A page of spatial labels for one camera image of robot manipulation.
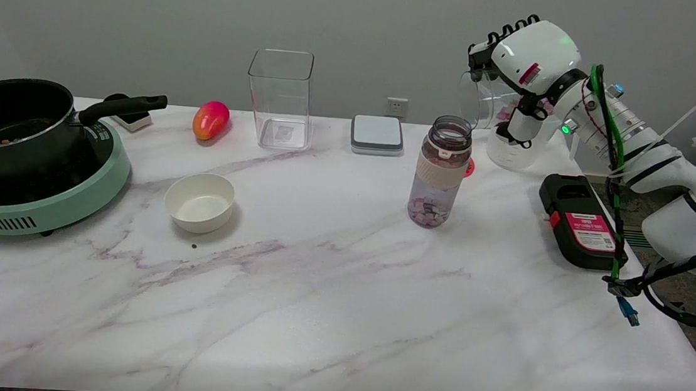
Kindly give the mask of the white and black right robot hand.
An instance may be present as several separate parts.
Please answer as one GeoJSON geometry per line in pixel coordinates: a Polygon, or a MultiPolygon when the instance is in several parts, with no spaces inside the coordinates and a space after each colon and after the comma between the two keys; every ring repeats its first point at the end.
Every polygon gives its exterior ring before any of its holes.
{"type": "Polygon", "coordinates": [[[548,117],[544,100],[556,107],[564,92],[586,79],[578,69],[580,52],[562,28],[536,14],[492,31],[486,41],[468,47],[471,81],[502,80],[520,101],[496,133],[511,146],[531,148],[548,117]]]}

